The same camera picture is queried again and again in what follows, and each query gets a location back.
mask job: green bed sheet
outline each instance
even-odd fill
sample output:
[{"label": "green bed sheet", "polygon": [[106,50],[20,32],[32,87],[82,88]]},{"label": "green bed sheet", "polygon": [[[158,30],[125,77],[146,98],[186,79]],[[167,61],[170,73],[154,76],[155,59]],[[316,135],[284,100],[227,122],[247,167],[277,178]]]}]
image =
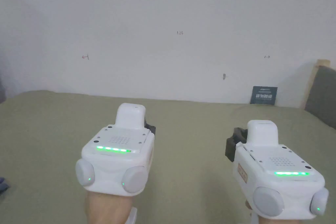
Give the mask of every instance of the green bed sheet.
[{"label": "green bed sheet", "polygon": [[137,224],[248,223],[244,196],[225,157],[226,138],[249,120],[271,120],[279,142],[325,177],[326,214],[307,223],[336,223],[336,130],[306,111],[220,104],[27,92],[0,104],[1,224],[83,224],[85,190],[75,177],[81,148],[114,124],[123,102],[143,104],[157,127],[144,192],[135,197]]}]

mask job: green led light strip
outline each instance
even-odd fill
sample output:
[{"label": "green led light strip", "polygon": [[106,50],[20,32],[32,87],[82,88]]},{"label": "green led light strip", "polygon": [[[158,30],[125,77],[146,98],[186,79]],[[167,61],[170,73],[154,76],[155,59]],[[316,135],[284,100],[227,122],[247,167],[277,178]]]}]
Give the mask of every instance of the green led light strip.
[{"label": "green led light strip", "polygon": [[275,172],[274,174],[278,176],[307,176],[309,172]]},{"label": "green led light strip", "polygon": [[111,148],[111,147],[105,147],[105,146],[97,146],[97,149],[107,150],[107,151],[115,151],[115,152],[132,152],[131,150]]}]

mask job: white handheld controller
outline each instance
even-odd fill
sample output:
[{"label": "white handheld controller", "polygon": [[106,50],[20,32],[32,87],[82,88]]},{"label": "white handheld controller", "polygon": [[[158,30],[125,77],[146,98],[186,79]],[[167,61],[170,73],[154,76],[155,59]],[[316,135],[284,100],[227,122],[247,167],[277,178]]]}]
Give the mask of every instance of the white handheld controller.
[{"label": "white handheld controller", "polygon": [[278,143],[271,121],[248,123],[247,142],[237,143],[234,177],[257,215],[306,220],[323,215],[328,199],[323,176],[287,146]]},{"label": "white handheld controller", "polygon": [[134,196],[143,191],[155,139],[144,127],[145,111],[139,104],[121,104],[115,124],[102,128],[83,147],[75,169],[86,190],[120,196]]}]

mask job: dark blue card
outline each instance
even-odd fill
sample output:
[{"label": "dark blue card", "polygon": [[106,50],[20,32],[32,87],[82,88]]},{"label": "dark blue card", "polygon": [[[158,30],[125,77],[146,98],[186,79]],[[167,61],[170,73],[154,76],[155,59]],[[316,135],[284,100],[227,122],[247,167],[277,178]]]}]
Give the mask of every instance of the dark blue card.
[{"label": "dark blue card", "polygon": [[252,96],[250,104],[275,104],[275,98],[277,97],[277,87],[261,87],[254,86],[252,90]]}]

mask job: orange sticker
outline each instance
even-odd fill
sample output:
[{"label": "orange sticker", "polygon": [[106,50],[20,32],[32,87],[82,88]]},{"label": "orange sticker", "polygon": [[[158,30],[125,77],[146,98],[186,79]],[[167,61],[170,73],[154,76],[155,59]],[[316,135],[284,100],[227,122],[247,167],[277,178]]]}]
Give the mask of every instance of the orange sticker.
[{"label": "orange sticker", "polygon": [[242,179],[245,181],[245,183],[247,183],[247,173],[244,171],[244,169],[242,168],[240,164],[238,164],[238,173],[240,174]]}]

